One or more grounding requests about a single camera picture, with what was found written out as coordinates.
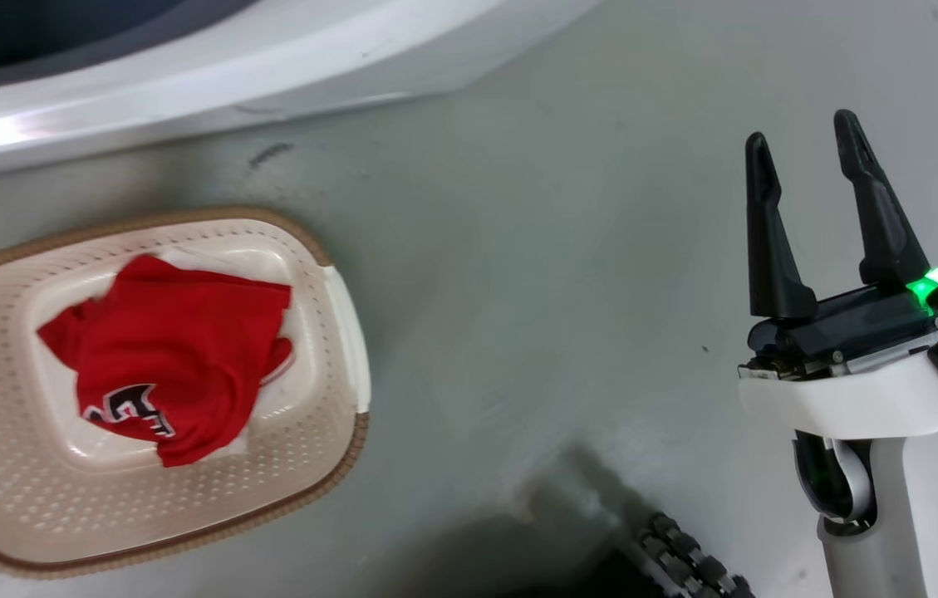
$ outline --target floor stain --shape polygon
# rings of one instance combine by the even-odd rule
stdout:
[[[287,153],[295,149],[295,144],[272,144],[272,146],[263,149],[263,151],[258,152],[253,158],[248,161],[248,167],[251,170],[258,170],[258,167],[266,164],[269,160],[276,158],[282,153]]]

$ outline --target basket handle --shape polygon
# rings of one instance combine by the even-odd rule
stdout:
[[[354,309],[351,292],[346,288],[343,276],[340,276],[336,266],[326,266],[324,270],[328,276],[328,291],[332,307],[335,307],[336,321],[339,321],[340,345],[343,345],[347,377],[351,380],[351,389],[354,390],[358,401],[358,413],[367,413],[373,386],[369,372],[369,355],[366,353],[366,338],[361,332],[358,311]]]

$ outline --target red t-shirt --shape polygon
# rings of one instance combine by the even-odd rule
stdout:
[[[278,338],[291,288],[141,255],[110,291],[38,334],[77,371],[81,417],[154,440],[162,465],[199,461],[236,439],[258,387],[291,355]]]

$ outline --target plastic laundry basket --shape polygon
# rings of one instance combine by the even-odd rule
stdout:
[[[135,255],[180,247],[293,286],[295,362],[263,394],[248,453],[166,469],[153,445],[77,415],[74,374],[35,330],[101,295]],[[58,578],[184,551],[317,500],[366,438],[366,348],[339,272],[302,227],[211,208],[88,228],[0,252],[0,569]]]

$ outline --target brown basket rim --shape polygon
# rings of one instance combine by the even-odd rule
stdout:
[[[56,233],[46,238],[0,250],[0,266],[60,247],[75,245],[75,243],[83,243],[94,238],[103,238],[113,234],[137,231],[142,228],[229,219],[258,220],[283,228],[309,250],[314,260],[317,261],[317,265],[331,265],[331,259],[325,253],[321,244],[301,224],[265,208],[229,205],[229,207],[186,209],[186,211],[145,216],[120,221],[119,223],[99,224],[99,226],[75,228],[75,230]],[[181,534],[179,537],[168,538],[168,540],[72,561],[39,563],[39,561],[17,559],[0,552],[0,572],[28,579],[65,579],[71,578],[71,576],[84,576],[93,574],[93,572],[110,571],[110,569],[145,563],[146,561],[161,559],[161,557],[172,556],[172,554],[187,552],[210,544],[210,542],[217,542],[218,540],[224,540],[226,537],[252,530],[263,523],[271,522],[283,515],[297,511],[298,508],[305,507],[307,504],[325,496],[326,493],[331,492],[340,481],[343,481],[354,467],[355,462],[358,461],[362,448],[365,447],[367,431],[369,431],[369,414],[358,413],[355,417],[354,432],[351,433],[350,445],[347,446],[346,453],[340,458],[339,463],[327,476],[304,489],[304,491],[294,493],[289,497],[267,504],[267,506],[256,508],[256,510],[249,513],[228,519],[226,522],[215,523],[191,533]]]

